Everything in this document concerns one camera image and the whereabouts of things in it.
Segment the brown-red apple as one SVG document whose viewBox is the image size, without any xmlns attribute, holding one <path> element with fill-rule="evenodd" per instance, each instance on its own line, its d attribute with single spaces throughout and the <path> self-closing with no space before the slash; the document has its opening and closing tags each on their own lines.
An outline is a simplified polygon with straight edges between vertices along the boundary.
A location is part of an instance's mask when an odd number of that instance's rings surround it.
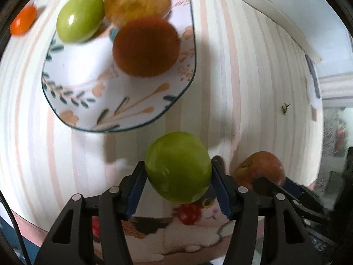
<svg viewBox="0 0 353 265">
<path fill-rule="evenodd" d="M 105 17 L 119 27 L 142 17 L 164 18 L 171 8 L 171 0 L 104 0 Z"/>
<path fill-rule="evenodd" d="M 252 190 L 252 184 L 265 177 L 277 186 L 285 184 L 286 176 L 282 161 L 268 151 L 258 151 L 246 158 L 234 171 L 233 178 L 239 186 Z"/>
</svg>

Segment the small red cherry tomato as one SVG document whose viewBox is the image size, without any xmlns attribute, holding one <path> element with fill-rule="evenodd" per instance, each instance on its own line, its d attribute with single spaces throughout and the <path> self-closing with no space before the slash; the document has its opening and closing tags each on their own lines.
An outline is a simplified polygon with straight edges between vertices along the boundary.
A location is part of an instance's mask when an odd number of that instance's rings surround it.
<svg viewBox="0 0 353 265">
<path fill-rule="evenodd" d="M 201 214 L 201 208 L 195 203 L 182 204 L 178 209 L 178 219 L 184 225 L 195 225 Z"/>
</svg>

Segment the green apple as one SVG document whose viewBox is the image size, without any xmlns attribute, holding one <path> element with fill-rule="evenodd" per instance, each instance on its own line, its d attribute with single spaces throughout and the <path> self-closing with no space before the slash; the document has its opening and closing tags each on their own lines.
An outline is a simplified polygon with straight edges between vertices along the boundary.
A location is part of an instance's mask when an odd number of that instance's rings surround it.
<svg viewBox="0 0 353 265">
<path fill-rule="evenodd" d="M 103 0 L 69 0 L 57 17 L 57 36 L 65 43 L 86 42 L 104 17 Z"/>
<path fill-rule="evenodd" d="M 155 140 L 146 152 L 145 169 L 151 186 L 172 203 L 193 203 L 211 184 L 208 150 L 187 132 L 171 132 Z"/>
</svg>

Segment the large orange fruit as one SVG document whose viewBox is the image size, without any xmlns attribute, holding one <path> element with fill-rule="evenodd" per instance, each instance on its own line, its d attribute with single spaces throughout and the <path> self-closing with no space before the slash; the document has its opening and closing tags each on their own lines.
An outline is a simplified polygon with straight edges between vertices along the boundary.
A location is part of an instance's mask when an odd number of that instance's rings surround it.
<svg viewBox="0 0 353 265">
<path fill-rule="evenodd" d="M 175 28 L 158 17 L 143 17 L 125 24 L 115 36 L 115 64 L 132 77 L 155 77 L 178 60 L 181 42 Z"/>
</svg>

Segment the small orange tomato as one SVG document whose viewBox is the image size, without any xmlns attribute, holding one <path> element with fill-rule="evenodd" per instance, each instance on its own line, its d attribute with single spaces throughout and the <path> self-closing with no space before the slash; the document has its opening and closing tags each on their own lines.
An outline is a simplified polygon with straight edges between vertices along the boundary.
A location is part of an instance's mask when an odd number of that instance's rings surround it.
<svg viewBox="0 0 353 265">
<path fill-rule="evenodd" d="M 24 7 L 10 25 L 10 33 L 15 36 L 24 35 L 33 25 L 37 16 L 36 6 Z"/>
</svg>

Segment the small green fruit stem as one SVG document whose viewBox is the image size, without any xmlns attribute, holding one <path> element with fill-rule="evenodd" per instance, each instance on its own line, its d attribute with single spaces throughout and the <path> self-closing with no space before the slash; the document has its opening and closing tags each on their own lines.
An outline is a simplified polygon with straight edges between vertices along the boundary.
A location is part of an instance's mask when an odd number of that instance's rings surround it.
<svg viewBox="0 0 353 265">
<path fill-rule="evenodd" d="M 288 111 L 288 107 L 289 107 L 289 106 L 290 106 L 290 104 L 286 104 L 286 103 L 284 103 L 283 106 L 281 106 L 282 113 L 283 113 L 284 115 L 287 114 L 287 111 Z"/>
</svg>

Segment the striped cat placemat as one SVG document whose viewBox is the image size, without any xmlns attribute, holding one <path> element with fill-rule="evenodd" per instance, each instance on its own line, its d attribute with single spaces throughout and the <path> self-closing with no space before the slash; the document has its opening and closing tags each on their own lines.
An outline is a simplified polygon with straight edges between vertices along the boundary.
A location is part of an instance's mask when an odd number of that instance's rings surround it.
<svg viewBox="0 0 353 265">
<path fill-rule="evenodd" d="M 12 209 L 48 229 L 35 264 L 196 264 L 225 254 L 250 264 L 257 217 L 265 218 L 262 264 L 319 264 L 303 216 L 307 190 L 260 178 L 239 191 L 230 162 L 273 150 L 287 170 L 317 165 L 322 124 L 306 86 L 316 59 L 283 28 L 241 0 L 176 0 L 192 16 L 176 63 L 180 95 L 158 81 L 93 117 L 107 131 L 78 131 L 122 75 L 105 62 L 81 90 L 45 68 L 65 51 L 53 37 L 67 0 L 39 6 L 1 60 L 1 189 Z"/>
</svg>

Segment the floral white ceramic plate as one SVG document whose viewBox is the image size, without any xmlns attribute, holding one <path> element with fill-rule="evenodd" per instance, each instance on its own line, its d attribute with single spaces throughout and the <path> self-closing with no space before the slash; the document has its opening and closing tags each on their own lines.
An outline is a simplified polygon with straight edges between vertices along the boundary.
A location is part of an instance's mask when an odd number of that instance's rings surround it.
<svg viewBox="0 0 353 265">
<path fill-rule="evenodd" d="M 101 38 L 67 44 L 51 38 L 41 84 L 50 108 L 73 129 L 111 133 L 129 131 L 160 118 L 186 92 L 196 72 L 191 0 L 172 0 L 169 23 L 181 50 L 177 62 L 151 78 L 130 77 L 113 59 L 118 29 L 107 26 Z"/>
</svg>

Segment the green apple on plate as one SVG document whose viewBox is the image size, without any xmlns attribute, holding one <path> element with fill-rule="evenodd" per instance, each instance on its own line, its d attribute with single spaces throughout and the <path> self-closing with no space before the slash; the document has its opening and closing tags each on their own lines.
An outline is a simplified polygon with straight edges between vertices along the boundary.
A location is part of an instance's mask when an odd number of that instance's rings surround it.
<svg viewBox="0 0 353 265">
<path fill-rule="evenodd" d="M 86 42 L 104 17 L 103 0 L 69 0 L 57 17 L 57 36 L 65 43 Z"/>
</svg>

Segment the brown-red apple on plate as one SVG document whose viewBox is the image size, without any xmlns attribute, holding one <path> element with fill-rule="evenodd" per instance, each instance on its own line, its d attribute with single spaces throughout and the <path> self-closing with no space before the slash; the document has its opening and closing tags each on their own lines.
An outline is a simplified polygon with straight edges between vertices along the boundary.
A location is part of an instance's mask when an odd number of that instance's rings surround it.
<svg viewBox="0 0 353 265">
<path fill-rule="evenodd" d="M 105 17 L 119 27 L 142 17 L 164 18 L 171 8 L 171 0 L 104 0 Z"/>
</svg>

